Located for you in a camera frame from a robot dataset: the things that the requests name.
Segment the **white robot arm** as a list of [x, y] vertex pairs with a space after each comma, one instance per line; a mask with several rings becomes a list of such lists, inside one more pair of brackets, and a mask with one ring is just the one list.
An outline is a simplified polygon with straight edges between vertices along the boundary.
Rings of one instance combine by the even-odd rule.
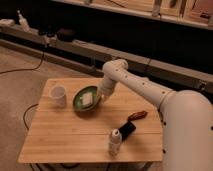
[[98, 90], [111, 96], [118, 82], [154, 105], [163, 119], [163, 171], [213, 171], [213, 105], [193, 90], [175, 91], [127, 71], [124, 59], [103, 65]]

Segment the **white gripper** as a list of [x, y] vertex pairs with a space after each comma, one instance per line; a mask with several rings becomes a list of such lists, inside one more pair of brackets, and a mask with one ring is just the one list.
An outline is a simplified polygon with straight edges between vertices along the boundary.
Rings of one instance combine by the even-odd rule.
[[104, 76], [102, 81], [100, 82], [98, 86], [98, 98], [101, 102], [106, 101], [106, 96], [111, 96], [114, 92], [114, 89], [116, 87], [117, 82], [110, 79], [107, 76]]

